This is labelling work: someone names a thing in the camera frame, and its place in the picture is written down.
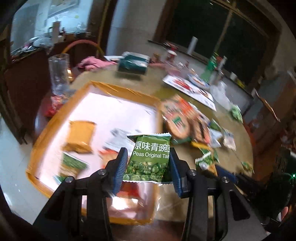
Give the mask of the small olive snack packet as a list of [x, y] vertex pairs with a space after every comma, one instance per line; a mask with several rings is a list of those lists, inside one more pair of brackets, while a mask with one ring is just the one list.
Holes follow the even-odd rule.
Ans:
[[247, 173], [254, 173], [253, 166], [249, 162], [241, 162], [241, 165], [243, 167], [243, 170]]

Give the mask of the white Dole snack packet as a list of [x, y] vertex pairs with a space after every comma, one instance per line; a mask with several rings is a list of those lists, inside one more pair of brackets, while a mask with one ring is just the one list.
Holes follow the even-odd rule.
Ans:
[[226, 148], [235, 151], [236, 150], [236, 144], [235, 144], [233, 133], [230, 132], [229, 130], [225, 129], [225, 128], [222, 128], [222, 130], [223, 130], [223, 145]]

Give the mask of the green peas snack packet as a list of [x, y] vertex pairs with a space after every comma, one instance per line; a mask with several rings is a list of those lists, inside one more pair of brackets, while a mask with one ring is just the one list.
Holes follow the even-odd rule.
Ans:
[[128, 161], [123, 181], [171, 183], [169, 170], [170, 133], [128, 135], [134, 148]]

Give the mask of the green peas packet in box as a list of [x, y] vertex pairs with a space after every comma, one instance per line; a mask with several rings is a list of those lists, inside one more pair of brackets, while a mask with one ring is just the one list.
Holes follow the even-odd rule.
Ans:
[[68, 176], [77, 179], [80, 173], [87, 168], [88, 164], [86, 162], [81, 161], [72, 154], [63, 152], [58, 174], [55, 176], [55, 179], [60, 183]]

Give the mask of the orange cracker pack in box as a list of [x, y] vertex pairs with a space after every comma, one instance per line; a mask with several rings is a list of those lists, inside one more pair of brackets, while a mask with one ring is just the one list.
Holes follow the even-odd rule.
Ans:
[[118, 152], [112, 149], [103, 149], [98, 151], [98, 155], [102, 160], [102, 168], [105, 168], [109, 161], [116, 159]]

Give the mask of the yellow snack packet in box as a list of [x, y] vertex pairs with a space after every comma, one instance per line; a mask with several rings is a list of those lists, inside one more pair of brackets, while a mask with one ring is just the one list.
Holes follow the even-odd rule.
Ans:
[[76, 152], [78, 154], [92, 153], [90, 144], [95, 128], [96, 123], [92, 121], [69, 121], [69, 131], [62, 150], [65, 152]]

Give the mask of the white triangular snack packet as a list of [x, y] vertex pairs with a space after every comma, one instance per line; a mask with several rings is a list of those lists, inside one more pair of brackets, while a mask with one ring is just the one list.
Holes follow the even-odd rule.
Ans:
[[222, 133], [211, 128], [209, 128], [209, 133], [210, 133], [209, 146], [211, 148], [220, 148], [221, 147], [220, 140], [223, 137]]

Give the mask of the yellow cardboard tray box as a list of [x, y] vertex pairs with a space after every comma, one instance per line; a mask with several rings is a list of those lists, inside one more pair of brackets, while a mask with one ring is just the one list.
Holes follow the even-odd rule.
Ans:
[[[37, 138], [27, 177], [46, 197], [52, 196], [61, 184], [58, 174], [62, 147], [69, 131], [69, 121], [92, 121], [96, 128], [91, 141], [92, 153], [67, 152], [88, 164], [77, 179], [87, 178], [102, 168], [98, 155], [103, 144], [112, 137], [114, 128], [128, 135], [162, 133], [159, 100], [124, 87], [90, 81], [59, 109]], [[122, 225], [143, 225], [154, 217], [158, 188], [152, 182], [123, 181], [115, 197], [107, 199], [110, 221]]]

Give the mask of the brown square cracker pack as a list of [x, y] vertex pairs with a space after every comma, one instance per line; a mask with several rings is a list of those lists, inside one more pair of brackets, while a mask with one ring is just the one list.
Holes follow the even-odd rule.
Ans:
[[210, 132], [207, 125], [199, 120], [191, 120], [191, 135], [192, 139], [197, 143], [209, 144], [210, 143]]

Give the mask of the white packet in box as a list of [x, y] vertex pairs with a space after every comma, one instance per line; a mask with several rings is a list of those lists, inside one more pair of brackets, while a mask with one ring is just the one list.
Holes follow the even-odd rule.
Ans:
[[119, 152], [121, 148], [126, 148], [128, 154], [131, 154], [134, 148], [134, 142], [127, 135], [129, 132], [119, 128], [114, 128], [110, 131], [112, 137], [109, 138], [102, 146], [104, 150], [112, 150]]

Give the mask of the green leaf snack packet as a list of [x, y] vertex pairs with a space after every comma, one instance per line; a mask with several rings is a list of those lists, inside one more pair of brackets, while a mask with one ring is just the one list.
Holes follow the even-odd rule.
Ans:
[[216, 130], [218, 132], [221, 132], [222, 131], [222, 128], [221, 126], [214, 120], [212, 119], [209, 123], [209, 128], [210, 129], [213, 129], [213, 130]]

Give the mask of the wooden chair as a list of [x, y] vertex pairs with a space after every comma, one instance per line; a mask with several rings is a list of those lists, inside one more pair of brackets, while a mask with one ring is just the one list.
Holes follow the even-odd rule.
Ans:
[[252, 90], [251, 95], [253, 99], [243, 113], [243, 120], [252, 140], [258, 143], [265, 135], [273, 132], [273, 126], [280, 123], [280, 118], [255, 88]]

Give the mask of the round cracker pack front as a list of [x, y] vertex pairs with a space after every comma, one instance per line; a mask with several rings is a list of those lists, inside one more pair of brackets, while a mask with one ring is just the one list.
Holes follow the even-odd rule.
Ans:
[[180, 111], [170, 111], [163, 115], [166, 129], [176, 139], [185, 139], [190, 135], [190, 124]]

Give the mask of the round cracker pack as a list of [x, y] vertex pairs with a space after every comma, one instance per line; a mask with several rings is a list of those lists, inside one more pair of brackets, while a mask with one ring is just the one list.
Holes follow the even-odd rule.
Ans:
[[170, 111], [163, 115], [166, 129], [176, 139], [185, 139], [190, 135], [190, 124], [180, 111]]
[[160, 103], [160, 110], [163, 116], [168, 116], [172, 113], [181, 113], [180, 103], [174, 99], [165, 99]]

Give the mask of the orange square cracker pack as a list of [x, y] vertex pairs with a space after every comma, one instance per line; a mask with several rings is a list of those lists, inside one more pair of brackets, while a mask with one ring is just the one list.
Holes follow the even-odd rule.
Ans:
[[172, 100], [176, 103], [179, 111], [184, 114], [187, 120], [201, 120], [201, 116], [198, 112], [182, 97], [178, 94], [172, 97]]

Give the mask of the green cloth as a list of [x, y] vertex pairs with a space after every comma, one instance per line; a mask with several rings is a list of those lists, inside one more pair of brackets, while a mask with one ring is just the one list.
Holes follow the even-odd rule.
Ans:
[[238, 122], [243, 123], [243, 118], [241, 115], [240, 108], [237, 105], [232, 105], [230, 108], [231, 116]]

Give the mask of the printed paper flyer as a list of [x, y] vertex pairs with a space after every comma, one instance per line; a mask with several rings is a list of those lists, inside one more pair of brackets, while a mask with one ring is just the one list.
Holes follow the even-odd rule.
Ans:
[[216, 106], [212, 95], [206, 90], [200, 89], [199, 87], [193, 85], [188, 80], [167, 75], [163, 78], [163, 82], [200, 102], [211, 110], [216, 111]]

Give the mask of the round cracker pack back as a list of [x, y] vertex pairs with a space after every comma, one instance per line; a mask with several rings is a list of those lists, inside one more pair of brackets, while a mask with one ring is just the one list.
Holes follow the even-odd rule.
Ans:
[[160, 110], [163, 116], [168, 116], [172, 113], [181, 113], [180, 103], [174, 99], [165, 99], [160, 103]]

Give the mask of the clear plastic bag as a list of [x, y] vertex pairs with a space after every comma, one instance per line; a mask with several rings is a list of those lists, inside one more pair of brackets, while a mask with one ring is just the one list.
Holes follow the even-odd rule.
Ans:
[[230, 111], [232, 102], [226, 96], [226, 87], [227, 85], [223, 81], [219, 81], [216, 85], [210, 86], [210, 93], [218, 104]]

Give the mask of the blue white ceramic plate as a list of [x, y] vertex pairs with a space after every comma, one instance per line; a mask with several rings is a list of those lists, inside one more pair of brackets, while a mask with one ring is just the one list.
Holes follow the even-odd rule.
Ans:
[[191, 82], [191, 84], [195, 85], [196, 87], [199, 87], [203, 90], [209, 90], [210, 85], [202, 80], [198, 75], [196, 74], [188, 74], [187, 75], [188, 80]]

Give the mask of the white cup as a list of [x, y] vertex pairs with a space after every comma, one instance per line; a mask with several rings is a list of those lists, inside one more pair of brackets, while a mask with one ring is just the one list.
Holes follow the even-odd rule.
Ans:
[[236, 75], [235, 73], [231, 72], [231, 74], [230, 74], [230, 79], [231, 79], [232, 81], [235, 81], [236, 78], [237, 78], [237, 75]]

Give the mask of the green plastic bottle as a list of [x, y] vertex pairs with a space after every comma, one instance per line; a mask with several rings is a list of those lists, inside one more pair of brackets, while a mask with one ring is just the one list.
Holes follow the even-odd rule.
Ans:
[[210, 77], [213, 71], [215, 70], [215, 68], [217, 67], [217, 57], [218, 57], [218, 54], [214, 52], [213, 55], [210, 57], [204, 72], [200, 76], [200, 78], [206, 83], [209, 83]]

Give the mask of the pink cloth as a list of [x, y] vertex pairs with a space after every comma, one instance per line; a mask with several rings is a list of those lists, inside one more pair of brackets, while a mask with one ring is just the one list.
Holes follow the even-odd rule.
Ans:
[[113, 61], [103, 61], [94, 56], [89, 56], [83, 59], [77, 67], [80, 69], [84, 69], [85, 71], [92, 71], [96, 69], [106, 68], [108, 66], [116, 65], [116, 62]]

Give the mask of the teal tissue pack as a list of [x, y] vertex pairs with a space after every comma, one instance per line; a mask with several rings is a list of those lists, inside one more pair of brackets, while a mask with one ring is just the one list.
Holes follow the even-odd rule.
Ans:
[[140, 53], [124, 52], [118, 62], [118, 71], [138, 75], [146, 75], [150, 57]]

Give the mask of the white red jar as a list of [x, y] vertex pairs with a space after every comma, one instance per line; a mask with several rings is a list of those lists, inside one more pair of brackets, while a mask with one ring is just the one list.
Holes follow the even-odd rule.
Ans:
[[176, 52], [173, 50], [167, 51], [166, 61], [173, 63], [175, 61], [175, 57], [177, 56]]

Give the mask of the white paper roll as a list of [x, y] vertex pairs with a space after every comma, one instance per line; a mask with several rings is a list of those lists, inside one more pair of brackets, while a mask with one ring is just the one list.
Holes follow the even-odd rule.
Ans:
[[189, 47], [187, 49], [187, 54], [188, 55], [192, 55], [194, 53], [197, 42], [198, 42], [198, 39], [193, 36], [192, 39], [191, 39], [191, 42], [189, 44]]

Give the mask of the orange hoop chair back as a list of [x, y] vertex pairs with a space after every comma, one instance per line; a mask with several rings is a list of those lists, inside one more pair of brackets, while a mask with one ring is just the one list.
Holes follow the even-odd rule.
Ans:
[[69, 53], [71, 49], [85, 56], [101, 58], [105, 55], [100, 46], [91, 40], [75, 40], [62, 51], [62, 54]]

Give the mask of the white electric kettle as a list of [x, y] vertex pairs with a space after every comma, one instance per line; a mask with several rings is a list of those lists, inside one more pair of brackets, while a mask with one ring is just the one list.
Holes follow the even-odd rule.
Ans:
[[48, 28], [48, 34], [53, 44], [59, 42], [60, 21], [55, 21], [52, 23], [52, 26]]

